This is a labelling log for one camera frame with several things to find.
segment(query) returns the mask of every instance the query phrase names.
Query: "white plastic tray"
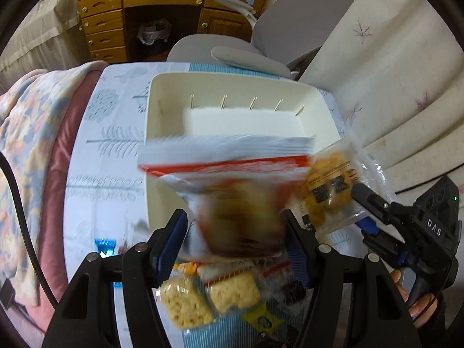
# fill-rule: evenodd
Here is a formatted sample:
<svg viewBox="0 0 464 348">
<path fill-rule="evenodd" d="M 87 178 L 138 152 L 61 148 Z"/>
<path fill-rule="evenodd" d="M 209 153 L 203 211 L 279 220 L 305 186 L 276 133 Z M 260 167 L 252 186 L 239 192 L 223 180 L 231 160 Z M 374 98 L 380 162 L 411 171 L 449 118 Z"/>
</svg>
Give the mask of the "white plastic tray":
<svg viewBox="0 0 464 348">
<path fill-rule="evenodd" d="M 340 138 L 324 99 L 312 86 L 217 73 L 163 73 L 153 78 L 146 139 L 240 134 L 314 136 L 315 152 Z M 176 208 L 186 210 L 186 204 L 147 177 L 147 208 L 150 227 L 158 229 Z"/>
</svg>

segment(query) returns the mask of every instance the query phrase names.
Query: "crackers in bag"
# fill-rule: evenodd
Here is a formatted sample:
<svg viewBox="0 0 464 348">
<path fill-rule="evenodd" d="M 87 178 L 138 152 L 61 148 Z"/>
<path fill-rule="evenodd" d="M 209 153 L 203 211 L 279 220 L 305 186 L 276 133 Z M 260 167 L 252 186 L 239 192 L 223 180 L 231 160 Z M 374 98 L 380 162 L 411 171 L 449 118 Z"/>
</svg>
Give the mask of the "crackers in bag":
<svg viewBox="0 0 464 348">
<path fill-rule="evenodd" d="M 225 314 L 234 306 L 239 309 L 250 308 L 261 299 L 261 294 L 250 271 L 239 273 L 211 285 L 209 295 L 214 307 L 221 314 Z"/>
<path fill-rule="evenodd" d="M 213 314 L 192 279 L 185 276 L 170 278 L 163 282 L 160 291 L 160 300 L 178 328 L 192 329 L 213 322 Z"/>
<path fill-rule="evenodd" d="M 320 228 L 326 214 L 334 214 L 353 202 L 351 188 L 359 182 L 356 166 L 346 153 L 318 153 L 306 179 L 305 206 L 311 223 Z"/>
</svg>

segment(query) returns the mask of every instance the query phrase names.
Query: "office chair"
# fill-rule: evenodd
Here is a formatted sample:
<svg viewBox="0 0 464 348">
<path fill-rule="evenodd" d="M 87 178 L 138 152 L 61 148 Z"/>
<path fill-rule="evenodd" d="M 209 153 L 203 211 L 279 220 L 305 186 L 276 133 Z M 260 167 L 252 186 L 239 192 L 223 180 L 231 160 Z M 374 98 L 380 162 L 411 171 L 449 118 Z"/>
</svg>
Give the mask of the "office chair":
<svg viewBox="0 0 464 348">
<path fill-rule="evenodd" d="M 258 19 L 251 5 L 215 1 L 247 18 L 251 43 L 226 35 L 190 35 L 176 43 L 167 61 L 229 65 L 295 79 L 299 72 L 293 69 L 315 56 L 353 0 L 277 0 Z"/>
</svg>

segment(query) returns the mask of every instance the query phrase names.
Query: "black cable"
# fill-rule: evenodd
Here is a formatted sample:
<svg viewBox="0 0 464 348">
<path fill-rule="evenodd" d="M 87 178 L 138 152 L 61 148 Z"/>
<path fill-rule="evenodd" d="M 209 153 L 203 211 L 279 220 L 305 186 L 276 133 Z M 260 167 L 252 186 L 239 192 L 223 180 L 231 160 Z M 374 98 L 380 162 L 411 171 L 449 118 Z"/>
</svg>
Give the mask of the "black cable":
<svg viewBox="0 0 464 348">
<path fill-rule="evenodd" d="M 402 194 L 402 193 L 405 193 L 405 192 L 408 192 L 408 191 L 410 191 L 410 190 L 413 190 L 414 188 L 423 186 L 424 184 L 427 184 L 427 183 L 430 183 L 430 182 L 432 182 L 432 181 L 434 181 L 434 180 L 440 179 L 442 176 L 448 175 L 449 173 L 452 173 L 453 171 L 458 170 L 458 168 L 460 168 L 460 167 L 462 167 L 462 166 L 464 166 L 464 163 L 461 163 L 461 165 L 458 165 L 458 166 L 456 166 L 456 167 L 453 167 L 451 170 L 448 170 L 448 171 L 446 171 L 446 172 L 444 172 L 444 173 L 442 173 L 442 174 L 440 174 L 440 175 L 437 175 L 437 176 L 435 176 L 435 177 L 431 177 L 430 179 L 427 179 L 427 180 L 425 180 L 425 181 L 423 181 L 423 182 L 420 182 L 420 183 L 416 184 L 415 186 L 407 187 L 407 188 L 404 188 L 404 189 L 402 189 L 402 190 L 396 191 L 396 192 L 395 192 L 395 195 L 400 195 L 400 194 Z"/>
<path fill-rule="evenodd" d="M 449 265 L 448 267 L 448 270 L 446 272 L 446 277 L 445 277 L 445 281 L 443 281 L 443 285 L 441 286 L 440 290 L 437 292 L 437 294 L 433 297 L 433 299 L 428 303 L 428 305 L 425 307 L 424 310 L 422 310 L 418 316 L 416 316 L 412 322 L 416 322 L 420 317 L 422 317 L 426 312 L 427 310 L 429 310 L 431 308 L 431 306 L 433 305 L 433 303 L 436 301 L 436 299 L 439 297 L 439 295 L 443 292 L 443 288 L 445 287 L 446 283 L 448 282 L 448 276 L 450 274 L 450 271 L 451 271 L 451 265 Z"/>
<path fill-rule="evenodd" d="M 27 229 L 26 216 L 24 215 L 23 203 L 21 201 L 21 195 L 19 194 L 18 183 L 16 183 L 16 178 L 13 174 L 13 170 L 11 169 L 10 164 L 8 163 L 2 152 L 0 152 L 0 168 L 6 177 L 8 186 L 10 187 L 11 196 L 13 198 L 13 203 L 16 210 L 16 215 L 18 216 L 19 228 L 21 230 L 21 235 L 23 236 L 24 245 L 26 246 L 27 255 L 29 255 L 32 267 L 34 268 L 34 272 L 37 275 L 37 278 L 39 279 L 39 284 L 42 287 L 43 292 L 47 296 L 53 308 L 56 309 L 58 301 L 56 300 L 55 295 L 53 294 L 52 290 L 50 289 L 50 286 L 48 285 L 47 280 L 45 279 L 45 275 L 42 272 L 39 260 L 37 259 L 37 255 L 35 253 L 34 246 L 32 245 L 29 230 Z"/>
</svg>

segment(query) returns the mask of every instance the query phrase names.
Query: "gray armrest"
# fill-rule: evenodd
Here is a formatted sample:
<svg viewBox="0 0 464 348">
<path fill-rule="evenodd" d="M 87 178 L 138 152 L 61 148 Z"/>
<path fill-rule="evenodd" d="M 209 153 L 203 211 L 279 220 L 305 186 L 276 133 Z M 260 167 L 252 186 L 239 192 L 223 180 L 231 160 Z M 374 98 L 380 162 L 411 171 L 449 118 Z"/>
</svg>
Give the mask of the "gray armrest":
<svg viewBox="0 0 464 348">
<path fill-rule="evenodd" d="M 211 50 L 211 56 L 232 67 L 251 69 L 287 78 L 292 77 L 290 69 L 280 62 L 248 51 L 218 46 Z"/>
<path fill-rule="evenodd" d="M 253 29 L 255 27 L 257 20 L 255 16 L 251 14 L 251 11 L 253 10 L 253 7 L 251 5 L 248 5 L 247 3 L 244 3 L 243 1 L 240 1 L 240 0 L 214 0 L 214 1 L 242 14 L 247 19 L 247 21 L 250 23 L 251 28 Z"/>
</svg>

